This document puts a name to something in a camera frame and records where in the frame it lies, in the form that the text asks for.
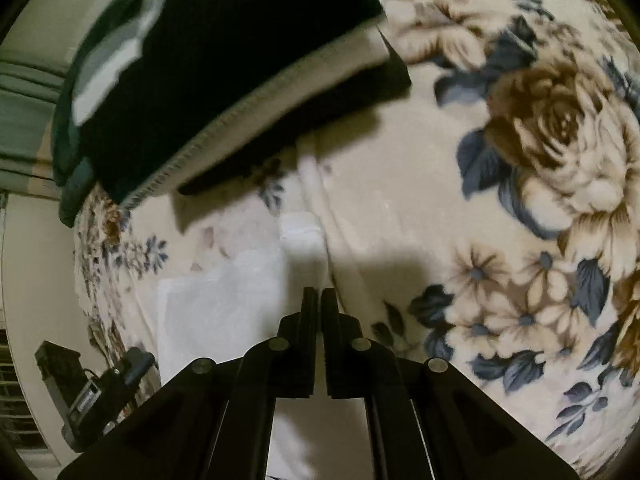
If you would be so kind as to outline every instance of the green curtain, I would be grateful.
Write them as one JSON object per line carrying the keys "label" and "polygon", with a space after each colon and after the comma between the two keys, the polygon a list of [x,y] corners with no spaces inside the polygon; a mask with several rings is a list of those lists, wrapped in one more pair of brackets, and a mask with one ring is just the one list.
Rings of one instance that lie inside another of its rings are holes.
{"label": "green curtain", "polygon": [[50,120],[64,75],[61,67],[0,51],[0,189],[60,198]]}

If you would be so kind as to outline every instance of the folded blanket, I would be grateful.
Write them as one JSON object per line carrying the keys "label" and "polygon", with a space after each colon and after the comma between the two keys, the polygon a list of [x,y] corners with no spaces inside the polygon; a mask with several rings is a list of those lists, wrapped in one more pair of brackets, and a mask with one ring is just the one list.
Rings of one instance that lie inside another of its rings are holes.
{"label": "folded blanket", "polygon": [[407,67],[387,43],[389,59],[363,70],[290,111],[271,128],[222,160],[209,171],[184,184],[178,191],[190,195],[203,192],[235,176],[250,174],[301,134],[320,128],[350,112],[403,95],[411,86]]}
{"label": "folded blanket", "polygon": [[63,222],[94,179],[135,206],[382,63],[388,51],[367,30],[381,13],[378,0],[114,1],[74,62],[71,110],[67,100],[56,113],[56,177],[76,191]]}

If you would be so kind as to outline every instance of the flower print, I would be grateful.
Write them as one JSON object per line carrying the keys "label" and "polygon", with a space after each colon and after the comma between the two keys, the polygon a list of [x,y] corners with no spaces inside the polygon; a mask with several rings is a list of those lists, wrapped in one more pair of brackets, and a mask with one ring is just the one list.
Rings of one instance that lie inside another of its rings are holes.
{"label": "flower print", "polygon": [[104,203],[104,219],[102,220],[102,230],[110,246],[120,244],[120,219],[121,211],[116,203],[107,199]]}
{"label": "flower print", "polygon": [[128,240],[119,245],[119,256],[122,260],[120,263],[116,261],[116,267],[124,267],[133,274],[138,280],[141,280],[145,272],[149,271],[150,266],[145,265],[145,247],[135,241]]}
{"label": "flower print", "polygon": [[581,339],[591,334],[591,325],[584,312],[569,301],[547,305],[536,314],[536,321],[543,326],[554,327],[561,336],[563,349],[573,348]]}
{"label": "flower print", "polygon": [[487,99],[484,135],[517,168],[514,192],[572,262],[612,280],[640,255],[640,126],[588,56],[506,73]]}
{"label": "flower print", "polygon": [[485,47],[498,31],[496,16],[469,10],[465,4],[466,0],[388,0],[389,37],[402,59],[415,64],[444,56],[465,71],[484,65]]}
{"label": "flower print", "polygon": [[458,297],[473,296],[485,300],[493,290],[504,286],[510,270],[504,257],[479,244],[465,252],[457,251],[448,285]]}
{"label": "flower print", "polygon": [[620,312],[622,328],[611,364],[629,370],[635,377],[640,370],[640,269],[614,286],[612,301]]}
{"label": "flower print", "polygon": [[484,325],[499,334],[497,351],[508,357],[522,350],[555,353],[561,349],[556,332],[539,323],[539,308],[526,301],[514,302],[503,292],[494,292],[486,302]]}
{"label": "flower print", "polygon": [[571,338],[568,334],[559,334],[559,341],[561,348],[551,359],[547,359],[546,362],[561,366],[571,363],[575,366],[575,361],[580,360],[582,357],[581,348],[578,347],[578,340]]}
{"label": "flower print", "polygon": [[562,301],[569,291],[566,272],[575,270],[572,267],[572,264],[562,260],[559,255],[542,251],[526,258],[526,265],[516,273],[513,281],[529,287],[527,301],[531,305],[539,305],[545,292],[551,300]]}
{"label": "flower print", "polygon": [[487,310],[474,298],[459,299],[446,313],[447,322],[453,325],[447,332],[447,341],[452,348],[480,354],[485,359],[493,357],[497,351],[498,336],[484,324]]}
{"label": "flower print", "polygon": [[542,0],[513,0],[513,2],[520,10],[535,12],[540,18],[544,17],[550,22],[556,19],[551,12],[545,9]]}
{"label": "flower print", "polygon": [[258,187],[258,195],[272,213],[280,211],[284,186],[281,180],[285,176],[279,158],[272,158],[259,169],[254,169],[254,181]]}
{"label": "flower print", "polygon": [[585,50],[580,31],[564,22],[552,22],[543,18],[531,20],[530,27],[536,35],[538,59],[571,57],[576,50]]}
{"label": "flower print", "polygon": [[165,261],[169,259],[169,256],[164,252],[165,247],[166,240],[158,240],[156,235],[146,240],[145,272],[153,270],[154,274],[157,274],[158,270],[162,269]]}

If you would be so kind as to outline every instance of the floral blanket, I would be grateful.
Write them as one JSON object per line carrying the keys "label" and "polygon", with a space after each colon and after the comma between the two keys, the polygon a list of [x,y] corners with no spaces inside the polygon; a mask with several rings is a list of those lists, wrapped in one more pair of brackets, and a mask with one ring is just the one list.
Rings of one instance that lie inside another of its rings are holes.
{"label": "floral blanket", "polygon": [[84,309],[112,358],[153,348],[158,279],[311,210],[370,336],[449,360],[592,478],[640,418],[640,54],[605,0],[383,2],[409,97],[198,197],[94,191]]}

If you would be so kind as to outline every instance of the brown rose pattern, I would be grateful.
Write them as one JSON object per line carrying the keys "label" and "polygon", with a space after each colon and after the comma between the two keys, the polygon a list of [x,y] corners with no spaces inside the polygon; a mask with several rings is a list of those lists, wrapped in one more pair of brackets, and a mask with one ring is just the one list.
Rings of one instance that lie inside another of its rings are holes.
{"label": "brown rose pattern", "polygon": [[640,127],[589,56],[505,73],[487,97],[487,142],[519,170],[517,192],[564,257],[615,282],[640,254]]}
{"label": "brown rose pattern", "polygon": [[469,0],[386,0],[388,36],[407,64],[443,56],[463,71],[486,62],[488,44],[504,25],[494,12],[468,8]]}
{"label": "brown rose pattern", "polygon": [[611,365],[635,376],[640,371],[640,269],[616,284],[613,304],[619,311],[621,329]]}

